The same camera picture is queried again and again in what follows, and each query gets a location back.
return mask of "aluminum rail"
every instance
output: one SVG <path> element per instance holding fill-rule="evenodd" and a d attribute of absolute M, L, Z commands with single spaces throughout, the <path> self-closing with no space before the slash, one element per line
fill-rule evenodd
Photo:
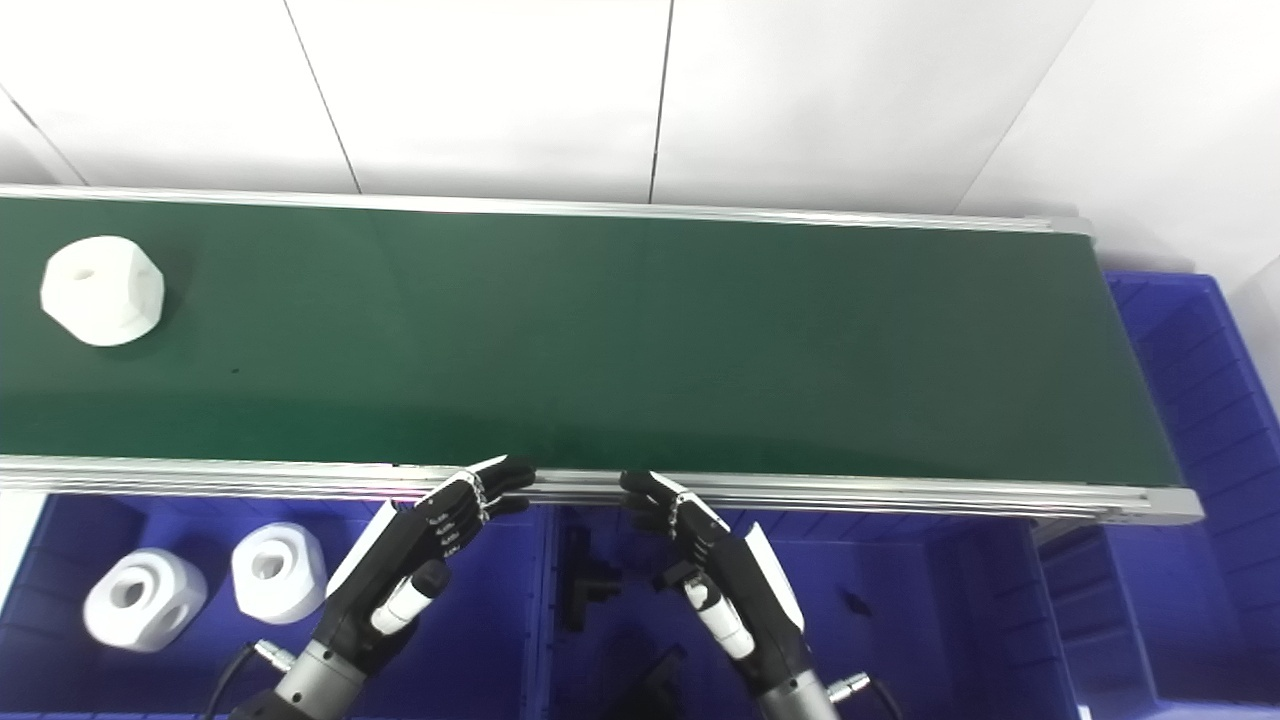
<path fill-rule="evenodd" d="M 0 491 L 87 495 L 274 497 L 289 500 L 415 500 L 453 474 L 448 465 L 159 460 L 0 455 Z M 669 473 L 724 509 L 927 512 L 1076 518 L 1107 523 L 1180 524 L 1203 518 L 1188 488 L 1075 483 Z M 525 491 L 532 502 L 612 505 L 618 471 L 543 469 Z"/>
<path fill-rule="evenodd" d="M 699 205 L 637 205 L 627 202 L 568 202 L 554 200 L 497 200 L 481 197 L 422 197 L 412 195 L 339 195 L 323 192 L 253 192 L 238 190 L 168 190 L 0 183 L 0 197 L 29 200 L 119 200 L 136 202 L 197 202 L 206 205 L 268 205 L 275 208 L 339 208 L 408 213 L 559 215 L 573 218 L 648 218 L 659 220 L 721 220 L 868 228 L 919 228 L 992 232 L 1093 234 L 1082 218 L 984 218 L 977 215 L 913 215 L 708 208 Z"/>

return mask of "blue plastic bin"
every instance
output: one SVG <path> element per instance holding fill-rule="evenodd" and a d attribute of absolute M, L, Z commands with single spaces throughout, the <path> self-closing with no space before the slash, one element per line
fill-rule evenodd
<path fill-rule="evenodd" d="M 1280 719 L 1280 432 L 1212 278 L 1112 273 L 1206 520 L 1078 530 L 1042 548 L 1094 719 Z"/>
<path fill-rule="evenodd" d="M 621 573 L 622 593 L 588 607 L 584 630 L 558 628 L 552 716 L 602 714 L 672 646 L 687 652 L 676 684 L 685 716 L 754 717 L 724 653 L 673 591 L 650 580 L 666 538 L 632 530 L 623 511 L 564 509 L 590 533 L 593 560 Z M 840 512 L 724 512 L 737 532 L 759 521 L 795 587 L 819 675 L 865 670 L 906 717 L 1068 720 L 1075 705 L 1028 524 Z M 841 706 L 886 717 L 874 698 Z"/>
<path fill-rule="evenodd" d="M 0 719 L 188 720 L 243 642 L 301 648 L 315 616 L 270 626 L 241 615 L 227 565 L 239 538 L 292 520 L 310 528 L 330 570 L 371 505 L 257 500 L 60 496 L 46 514 L 0 616 Z M 910 716 L 1068 720 L 1065 660 L 1048 593 L 1021 520 L 810 512 L 727 512 L 776 539 L 809 619 L 823 676 L 883 676 Z M 625 592 L 591 605 L 586 628 L 559 625 L 561 534 L 591 532 L 591 553 L 625 573 Z M 106 648 L 81 621 L 88 588 L 140 546 L 175 551 L 216 592 L 174 644 L 155 655 Z M 649 580 L 667 541 L 635 534 L 616 509 L 534 509 L 503 518 L 451 560 L 454 582 L 410 648 L 370 684 L 360 717 L 593 719 L 678 643 L 689 717 L 751 717 L 741 682 L 673 592 Z M 865 606 L 869 614 L 861 614 Z M 262 667 L 228 703 L 274 684 Z M 878 717 L 855 698 L 846 717 Z"/>
<path fill-rule="evenodd" d="M 0 615 L 0 717 L 41 715 L 73 720 L 137 720 L 156 714 L 187 719 L 204 710 L 221 666 L 244 642 L 269 638 L 300 651 L 319 614 L 287 626 L 266 625 L 236 607 L 228 568 L 232 548 L 265 523 L 308 528 L 332 573 L 376 503 L 264 500 L 50 500 L 32 547 Z M 355 716 L 402 719 L 534 717 L 541 702 L 539 667 L 544 555 L 549 512 L 500 518 L 451 560 L 454 583 L 424 614 L 406 651 L 375 678 Z M 210 600 L 161 652 L 138 655 L 93 642 L 81 618 L 88 589 L 127 552 L 164 547 L 196 564 Z M 250 664 L 228 702 L 275 684 Z"/>

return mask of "white wall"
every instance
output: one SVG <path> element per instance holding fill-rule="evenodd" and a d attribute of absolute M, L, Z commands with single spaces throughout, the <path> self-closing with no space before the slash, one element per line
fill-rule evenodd
<path fill-rule="evenodd" d="M 9 598 L 9 589 L 27 553 L 27 543 L 36 530 L 45 509 L 45 495 L 5 491 L 0 493 L 0 610 Z"/>
<path fill-rule="evenodd" d="M 1234 299 L 1280 252 L 1277 37 L 1274 0 L 0 0 L 38 126 L 0 96 L 0 181 L 1079 213 Z"/>
<path fill-rule="evenodd" d="M 1229 295 L 1228 302 L 1280 413 L 1280 254 Z"/>

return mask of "hole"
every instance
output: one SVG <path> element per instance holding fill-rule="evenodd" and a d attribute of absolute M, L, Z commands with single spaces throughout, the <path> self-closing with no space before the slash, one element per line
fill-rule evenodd
<path fill-rule="evenodd" d="M 264 553 L 253 559 L 253 577 L 260 580 L 270 580 L 284 570 L 284 559 L 275 553 Z"/>
<path fill-rule="evenodd" d="M 142 600 L 142 591 L 146 587 L 141 582 L 124 582 L 119 583 L 111 588 L 111 605 L 124 610 L 125 607 L 133 607 Z"/>
<path fill-rule="evenodd" d="M 182 624 L 187 619 L 187 606 L 179 605 L 178 607 L 170 609 L 168 612 L 160 618 L 160 626 L 166 630 L 172 630 Z"/>

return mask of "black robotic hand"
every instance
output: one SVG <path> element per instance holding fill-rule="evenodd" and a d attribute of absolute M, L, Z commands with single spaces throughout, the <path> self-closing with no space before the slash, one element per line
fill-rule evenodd
<path fill-rule="evenodd" d="M 667 580 L 684 588 L 765 717 L 838 719 L 813 670 L 791 583 L 759 525 L 735 536 L 701 498 L 658 473 L 627 471 L 621 484 L 632 523 L 668 534 L 686 560 Z"/>
<path fill-rule="evenodd" d="M 274 691 L 233 720 L 339 720 L 365 680 L 403 650 L 413 624 L 449 582 L 444 560 L 495 515 L 529 507 L 504 493 L 529 487 L 531 465 L 499 456 L 463 468 L 416 503 L 387 502 L 329 583 L 306 650 Z"/>
<path fill-rule="evenodd" d="M 503 455 L 460 470 L 412 506 L 384 506 L 334 573 L 312 638 L 366 675 L 381 670 L 448 583 L 444 560 L 490 518 L 529 507 L 527 498 L 503 493 L 534 478 L 530 464 Z"/>

